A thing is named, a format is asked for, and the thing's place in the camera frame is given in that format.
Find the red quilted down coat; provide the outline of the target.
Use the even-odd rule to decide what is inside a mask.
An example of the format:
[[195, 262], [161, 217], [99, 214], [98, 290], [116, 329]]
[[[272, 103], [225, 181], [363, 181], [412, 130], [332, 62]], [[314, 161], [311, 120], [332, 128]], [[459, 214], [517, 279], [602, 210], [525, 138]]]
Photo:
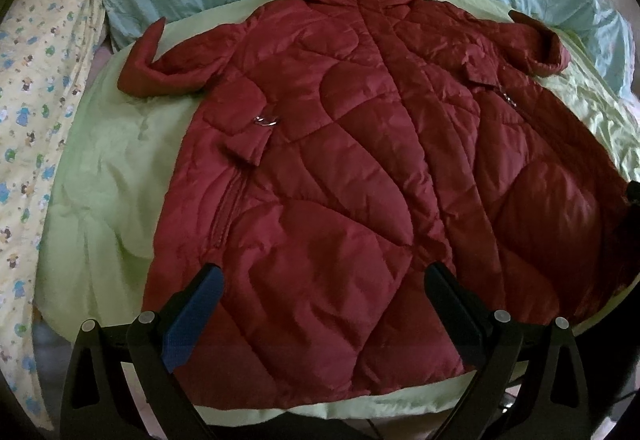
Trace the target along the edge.
[[520, 322], [580, 323], [638, 275], [626, 180], [543, 78], [570, 53], [512, 12], [274, 0], [159, 52], [130, 96], [198, 94], [143, 296], [217, 264], [224, 295], [178, 381], [198, 406], [294, 408], [456, 377], [424, 294], [440, 261]]

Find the yellow cartoon print pillow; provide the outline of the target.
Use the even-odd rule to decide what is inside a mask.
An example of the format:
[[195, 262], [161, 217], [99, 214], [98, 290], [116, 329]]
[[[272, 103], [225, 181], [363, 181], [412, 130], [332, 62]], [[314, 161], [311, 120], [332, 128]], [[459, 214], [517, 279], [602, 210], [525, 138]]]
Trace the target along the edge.
[[102, 0], [16, 0], [1, 23], [1, 372], [42, 429], [52, 424], [32, 340], [40, 242], [104, 19]]

